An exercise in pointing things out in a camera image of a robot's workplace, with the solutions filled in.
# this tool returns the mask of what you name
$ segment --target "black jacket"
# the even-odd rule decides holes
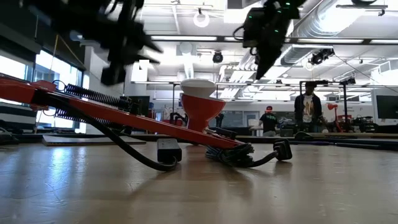
[[[314,115],[312,118],[312,122],[317,122],[318,118],[322,116],[322,105],[321,105],[321,99],[317,97],[315,94],[312,96],[312,103],[313,103],[313,109],[314,109]],[[296,122],[302,122],[303,121],[303,110],[304,110],[304,94],[296,97],[296,100],[294,101],[294,117],[296,119]]]

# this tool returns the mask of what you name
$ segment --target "white t-shirt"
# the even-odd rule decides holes
[[[313,97],[313,95],[310,95],[310,96],[304,95],[304,110],[303,110],[303,122],[304,123],[312,122],[312,116],[314,113],[312,97]]]

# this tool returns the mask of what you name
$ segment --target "man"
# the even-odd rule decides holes
[[[314,82],[305,83],[305,93],[295,99],[294,114],[300,130],[320,133],[324,120],[321,100],[313,93],[315,87],[317,84]]]
[[[259,126],[262,125],[262,135],[264,137],[275,136],[275,126],[278,124],[276,116],[272,113],[272,107],[267,106],[266,112],[261,116]]]

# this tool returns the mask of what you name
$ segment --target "workbench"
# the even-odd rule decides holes
[[[0,223],[397,223],[396,152],[301,145],[235,169],[180,146],[166,173],[117,146],[0,146]],[[156,160],[155,142],[133,147]]]

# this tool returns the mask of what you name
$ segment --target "coil spring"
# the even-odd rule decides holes
[[[87,98],[89,100],[104,103],[106,105],[115,106],[121,110],[128,110],[130,105],[128,100],[122,100],[113,96],[108,96],[76,85],[68,84],[67,87],[65,87],[65,92],[75,96]]]
[[[58,118],[63,118],[63,119],[68,119],[68,120],[72,120],[72,121],[86,123],[86,121],[84,119],[76,117],[76,116],[70,114],[68,111],[64,111],[64,110],[60,110],[60,109],[55,110],[55,116]],[[123,130],[123,125],[121,125],[121,124],[118,124],[118,123],[115,123],[112,121],[108,121],[105,119],[99,119],[99,118],[94,118],[94,119],[99,121],[101,124],[107,126],[108,128],[112,129],[113,131],[122,131]]]

